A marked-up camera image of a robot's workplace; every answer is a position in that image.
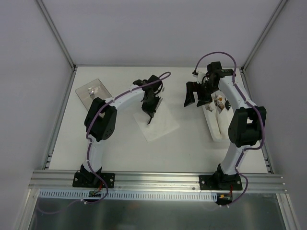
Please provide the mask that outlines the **ornate silver fork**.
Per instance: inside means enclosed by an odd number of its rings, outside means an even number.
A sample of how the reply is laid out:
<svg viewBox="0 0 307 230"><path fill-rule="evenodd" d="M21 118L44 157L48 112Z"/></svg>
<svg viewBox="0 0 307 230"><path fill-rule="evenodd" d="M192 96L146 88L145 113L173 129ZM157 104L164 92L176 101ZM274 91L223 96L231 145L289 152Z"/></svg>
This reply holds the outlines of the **ornate silver fork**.
<svg viewBox="0 0 307 230"><path fill-rule="evenodd" d="M89 95L90 95L91 98L95 98L96 95L97 95L97 89L96 88L90 87L90 88L88 88L88 92L89 92Z"/></svg>

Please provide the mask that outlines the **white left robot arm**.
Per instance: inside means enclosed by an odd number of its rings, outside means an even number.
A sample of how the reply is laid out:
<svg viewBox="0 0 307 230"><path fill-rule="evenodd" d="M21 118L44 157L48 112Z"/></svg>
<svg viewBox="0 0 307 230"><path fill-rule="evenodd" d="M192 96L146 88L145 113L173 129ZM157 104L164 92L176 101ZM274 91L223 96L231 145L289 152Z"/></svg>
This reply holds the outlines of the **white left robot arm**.
<svg viewBox="0 0 307 230"><path fill-rule="evenodd" d="M85 161L80 167L80 171L85 173L83 181L88 186L95 187L100 183L98 174L102 169L100 146L114 133L117 113L134 102L142 102L141 109L149 116L147 121L149 125L162 99L159 96L162 89L162 77L152 75L147 80L134 81L130 89L116 97L107 99L97 97L93 100L84 121L86 139L89 143Z"/></svg>

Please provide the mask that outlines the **white paper napkin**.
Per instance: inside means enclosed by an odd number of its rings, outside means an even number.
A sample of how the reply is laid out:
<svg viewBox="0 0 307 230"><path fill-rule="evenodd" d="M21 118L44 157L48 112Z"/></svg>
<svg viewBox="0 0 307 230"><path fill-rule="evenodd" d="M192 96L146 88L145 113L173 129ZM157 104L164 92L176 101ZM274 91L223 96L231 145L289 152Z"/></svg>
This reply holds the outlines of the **white paper napkin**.
<svg viewBox="0 0 307 230"><path fill-rule="evenodd" d="M133 117L147 142L161 138L180 127L165 102L161 102L149 124L149 116L144 112L134 113Z"/></svg>

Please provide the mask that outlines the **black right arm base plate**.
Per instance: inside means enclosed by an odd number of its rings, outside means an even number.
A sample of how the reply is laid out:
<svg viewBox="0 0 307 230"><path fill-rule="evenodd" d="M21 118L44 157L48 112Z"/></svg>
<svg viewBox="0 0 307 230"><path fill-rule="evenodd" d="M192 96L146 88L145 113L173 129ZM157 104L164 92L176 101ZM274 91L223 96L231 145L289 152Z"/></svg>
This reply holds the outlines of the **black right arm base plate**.
<svg viewBox="0 0 307 230"><path fill-rule="evenodd" d="M200 175L199 185L201 190L233 190L242 191L241 178L238 174L217 177L212 175Z"/></svg>

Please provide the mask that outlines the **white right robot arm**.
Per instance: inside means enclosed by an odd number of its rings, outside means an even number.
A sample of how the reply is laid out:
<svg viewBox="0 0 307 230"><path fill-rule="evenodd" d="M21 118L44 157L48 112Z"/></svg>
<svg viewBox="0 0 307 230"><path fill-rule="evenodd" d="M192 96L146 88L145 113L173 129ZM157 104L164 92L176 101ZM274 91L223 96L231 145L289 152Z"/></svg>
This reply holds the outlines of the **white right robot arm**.
<svg viewBox="0 0 307 230"><path fill-rule="evenodd" d="M221 174L215 177L215 185L226 189L232 183L230 175L238 173L238 168L245 152L255 150L255 144L264 140L266 109L256 106L247 92L236 81L234 69L222 68L221 62L207 65L206 73L193 71L196 81L186 83L184 106L196 103L198 107L211 104L213 94L220 91L229 101L233 117L228 126L230 146L224 160L219 164Z"/></svg>

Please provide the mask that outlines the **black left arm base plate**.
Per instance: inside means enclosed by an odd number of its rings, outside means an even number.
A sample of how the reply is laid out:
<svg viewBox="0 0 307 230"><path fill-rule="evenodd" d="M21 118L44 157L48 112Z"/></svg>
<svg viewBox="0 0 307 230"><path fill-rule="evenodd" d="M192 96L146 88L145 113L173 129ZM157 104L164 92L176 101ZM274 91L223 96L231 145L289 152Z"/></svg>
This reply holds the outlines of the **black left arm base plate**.
<svg viewBox="0 0 307 230"><path fill-rule="evenodd" d="M101 172L100 169L96 172L96 174L99 175L104 180L108 188L114 188L115 176L116 176L114 173ZM82 165L80 167L80 170L78 170L74 174L72 187L98 188L99 186L102 186L102 188L105 188L105 184L98 177L96 177L91 171L86 170Z"/></svg>

